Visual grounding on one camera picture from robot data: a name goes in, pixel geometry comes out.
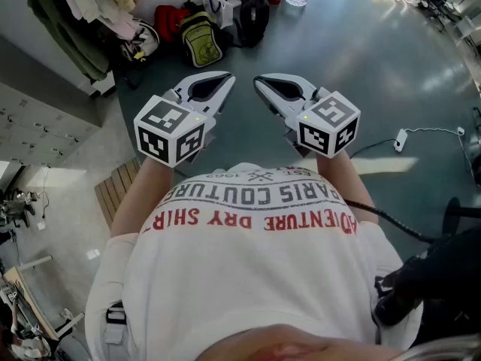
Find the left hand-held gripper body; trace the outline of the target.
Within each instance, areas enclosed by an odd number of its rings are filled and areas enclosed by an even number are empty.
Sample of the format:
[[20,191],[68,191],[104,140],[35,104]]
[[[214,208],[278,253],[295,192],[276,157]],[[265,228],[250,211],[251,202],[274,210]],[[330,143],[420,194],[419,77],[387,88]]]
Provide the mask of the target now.
[[198,153],[215,125],[172,89],[152,96],[134,119],[138,150],[170,168]]

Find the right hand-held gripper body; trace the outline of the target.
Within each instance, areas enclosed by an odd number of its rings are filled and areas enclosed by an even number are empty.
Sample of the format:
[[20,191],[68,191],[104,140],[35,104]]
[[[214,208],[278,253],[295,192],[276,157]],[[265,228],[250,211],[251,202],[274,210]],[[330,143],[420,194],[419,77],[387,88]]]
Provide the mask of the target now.
[[286,118],[285,138],[302,157],[313,152],[331,159],[355,140],[361,111],[338,91],[318,94]]

